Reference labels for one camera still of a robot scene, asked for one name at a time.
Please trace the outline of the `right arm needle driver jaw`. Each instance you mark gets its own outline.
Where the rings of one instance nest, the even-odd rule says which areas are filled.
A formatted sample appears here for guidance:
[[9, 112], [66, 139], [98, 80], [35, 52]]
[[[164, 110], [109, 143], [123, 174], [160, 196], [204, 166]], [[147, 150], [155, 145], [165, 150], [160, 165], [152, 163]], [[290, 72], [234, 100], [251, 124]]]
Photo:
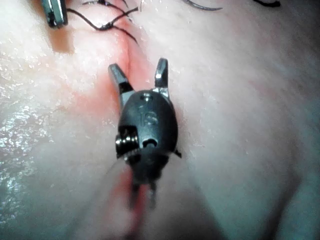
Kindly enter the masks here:
[[169, 97], [169, 68], [166, 58], [160, 58], [158, 60], [154, 80], [154, 91], [165, 97]]
[[113, 63], [108, 66], [108, 73], [116, 92], [121, 96], [123, 94], [133, 93], [134, 89], [129, 80], [118, 64]]

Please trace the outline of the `right arm needle driver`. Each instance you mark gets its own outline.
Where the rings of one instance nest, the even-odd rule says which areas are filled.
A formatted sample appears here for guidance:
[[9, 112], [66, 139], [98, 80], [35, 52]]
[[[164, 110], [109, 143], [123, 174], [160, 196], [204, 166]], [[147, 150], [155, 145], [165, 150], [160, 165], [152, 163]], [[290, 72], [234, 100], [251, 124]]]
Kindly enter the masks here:
[[165, 156], [179, 155], [178, 122], [169, 98], [153, 90], [131, 90], [120, 93], [119, 103], [117, 158], [128, 159], [148, 148]]

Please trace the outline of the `left arm needle driver jaw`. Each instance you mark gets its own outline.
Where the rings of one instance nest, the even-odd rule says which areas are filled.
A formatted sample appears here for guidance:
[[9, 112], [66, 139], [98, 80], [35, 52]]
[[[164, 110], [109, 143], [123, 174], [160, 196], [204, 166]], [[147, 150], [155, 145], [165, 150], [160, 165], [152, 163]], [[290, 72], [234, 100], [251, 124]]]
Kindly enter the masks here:
[[44, 15], [50, 28], [57, 27], [55, 9], [57, 6], [56, 0], [41, 0], [41, 4], [44, 10]]
[[64, 27], [68, 24], [67, 6], [65, 0], [52, 0], [54, 26]]

